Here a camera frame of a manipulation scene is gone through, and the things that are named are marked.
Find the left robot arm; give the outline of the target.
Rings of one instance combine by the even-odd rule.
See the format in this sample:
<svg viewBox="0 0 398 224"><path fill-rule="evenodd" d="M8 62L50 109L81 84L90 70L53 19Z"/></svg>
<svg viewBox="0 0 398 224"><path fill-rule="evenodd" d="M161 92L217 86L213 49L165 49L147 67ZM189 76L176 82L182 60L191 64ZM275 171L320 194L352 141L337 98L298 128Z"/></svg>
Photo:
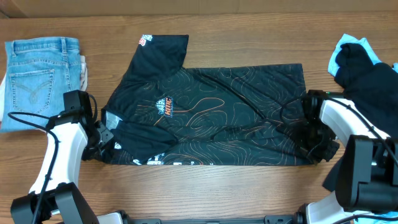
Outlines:
<svg viewBox="0 0 398 224"><path fill-rule="evenodd" d="M93 96L74 90L64 93L63 101L64 111L42 128L48 137L44 161L29 193L13 200L12 219L38 224L59 214L63 223L123 224L123 212L95 215L78 189L81 162L104 157L114 136L97 119Z"/></svg>

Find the black orange patterned jersey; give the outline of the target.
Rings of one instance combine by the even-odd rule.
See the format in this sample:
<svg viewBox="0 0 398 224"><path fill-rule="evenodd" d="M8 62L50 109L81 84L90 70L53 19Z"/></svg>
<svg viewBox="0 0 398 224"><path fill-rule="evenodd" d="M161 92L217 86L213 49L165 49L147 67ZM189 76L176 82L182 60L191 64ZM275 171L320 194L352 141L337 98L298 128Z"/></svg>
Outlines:
<svg viewBox="0 0 398 224"><path fill-rule="evenodd" d="M299 63L185 68L187 35L143 35L102 110L117 165L302 166Z"/></svg>

